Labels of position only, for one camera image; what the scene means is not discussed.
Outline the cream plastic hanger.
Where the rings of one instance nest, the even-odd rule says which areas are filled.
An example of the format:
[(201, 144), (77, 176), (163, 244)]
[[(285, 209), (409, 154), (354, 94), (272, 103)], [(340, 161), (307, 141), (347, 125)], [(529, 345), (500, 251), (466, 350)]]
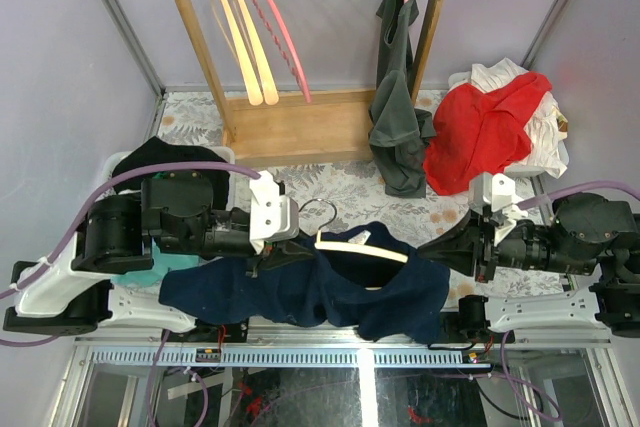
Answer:
[(306, 201), (299, 207), (299, 211), (302, 212), (309, 204), (318, 202), (329, 205), (333, 209), (333, 217), (320, 225), (317, 228), (314, 246), (319, 251), (331, 251), (331, 252), (345, 252), (349, 254), (365, 255), (369, 257), (377, 257), (393, 261), (396, 263), (405, 264), (408, 261), (408, 256), (402, 253), (393, 252), (390, 250), (382, 249), (376, 246), (369, 246), (365, 244), (354, 244), (350, 242), (337, 242), (337, 241), (323, 241), (322, 240), (322, 228), (331, 224), (337, 217), (338, 209), (334, 203), (322, 198), (312, 198)]

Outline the navy blue t-shirt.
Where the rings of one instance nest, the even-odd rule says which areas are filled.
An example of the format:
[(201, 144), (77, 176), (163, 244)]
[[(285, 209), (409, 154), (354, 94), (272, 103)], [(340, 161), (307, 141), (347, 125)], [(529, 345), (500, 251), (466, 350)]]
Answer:
[(449, 293), (449, 269), (420, 258), (414, 247), (396, 239), (380, 222), (324, 237), (348, 242), (360, 234), (368, 236), (371, 246), (405, 255), (406, 262), (317, 250), (314, 239), (307, 238), (300, 244), (312, 258), (256, 277), (248, 275), (242, 258), (171, 271), (161, 282), (159, 301), (214, 325), (260, 316), (305, 328), (324, 322), (353, 327), (367, 341), (403, 334), (420, 344), (436, 342), (439, 314)]

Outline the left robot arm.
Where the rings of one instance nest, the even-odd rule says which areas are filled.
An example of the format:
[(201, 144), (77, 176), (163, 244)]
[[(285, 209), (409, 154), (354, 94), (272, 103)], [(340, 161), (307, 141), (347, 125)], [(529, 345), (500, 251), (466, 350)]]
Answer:
[(15, 263), (17, 296), (5, 311), (4, 330), (63, 337), (118, 326), (212, 339), (219, 328), (214, 312), (197, 307), (185, 314), (113, 280), (150, 272), (155, 250), (244, 258), (251, 276), (312, 258), (301, 244), (297, 204), (269, 175), (253, 186), (250, 212), (227, 207), (228, 174), (197, 171), (151, 175), (131, 193), (91, 202), (52, 259)]

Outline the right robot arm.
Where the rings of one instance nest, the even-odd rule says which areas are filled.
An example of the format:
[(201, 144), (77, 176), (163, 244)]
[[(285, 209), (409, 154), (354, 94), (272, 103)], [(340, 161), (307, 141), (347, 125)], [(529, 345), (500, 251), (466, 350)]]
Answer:
[(497, 268), (590, 276), (585, 288), (529, 298), (467, 295), (448, 324), (467, 341), (508, 336), (518, 329), (608, 329), (639, 335), (639, 216), (625, 201), (576, 193), (553, 202), (553, 219), (498, 223), (488, 208), (470, 210), (442, 237), (418, 249), (420, 257), (479, 283)]

